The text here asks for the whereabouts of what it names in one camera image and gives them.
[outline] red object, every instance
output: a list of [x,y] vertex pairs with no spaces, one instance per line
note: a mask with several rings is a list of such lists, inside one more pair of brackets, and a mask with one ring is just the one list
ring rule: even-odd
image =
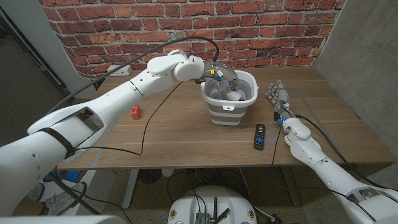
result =
[[130,113],[133,119],[139,119],[141,116],[141,108],[139,105],[133,106]]

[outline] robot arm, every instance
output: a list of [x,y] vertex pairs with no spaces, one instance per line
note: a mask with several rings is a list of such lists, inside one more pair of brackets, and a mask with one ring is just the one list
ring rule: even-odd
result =
[[374,219],[355,203],[334,193],[353,223],[395,223],[398,219],[398,192],[359,182],[323,153],[319,143],[311,137],[311,130],[294,117],[287,91],[280,80],[278,84],[277,88],[270,85],[267,97],[275,106],[276,112],[282,114],[280,121],[284,131],[288,133],[285,142],[290,146],[292,155],[313,169],[330,190],[357,202]]
[[123,113],[142,99],[179,81],[203,75],[204,61],[181,50],[149,61],[147,69],[103,96],[48,114],[28,129],[28,136],[0,147],[0,216],[16,205],[59,162],[79,158]]

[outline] white basket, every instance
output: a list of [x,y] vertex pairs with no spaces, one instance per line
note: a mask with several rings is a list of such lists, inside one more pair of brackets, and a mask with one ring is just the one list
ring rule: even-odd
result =
[[246,85],[249,86],[248,93],[245,94],[250,94],[250,99],[243,101],[217,100],[208,95],[208,86],[213,79],[208,78],[206,82],[201,84],[201,95],[209,105],[211,120],[215,124],[238,125],[247,108],[256,102],[258,92],[256,79],[248,72],[240,70],[235,70],[235,72],[241,83],[246,82]]

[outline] remote control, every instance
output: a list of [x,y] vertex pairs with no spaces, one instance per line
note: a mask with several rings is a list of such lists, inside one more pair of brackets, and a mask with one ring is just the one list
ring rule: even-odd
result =
[[264,136],[266,133],[266,127],[263,124],[257,124],[256,133],[254,135],[254,148],[262,150],[264,148]]

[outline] bucket handle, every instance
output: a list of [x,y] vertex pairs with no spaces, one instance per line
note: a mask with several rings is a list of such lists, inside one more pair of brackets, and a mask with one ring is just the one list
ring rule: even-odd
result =
[[234,106],[223,106],[223,109],[226,111],[233,111],[233,110],[235,110],[235,107]]

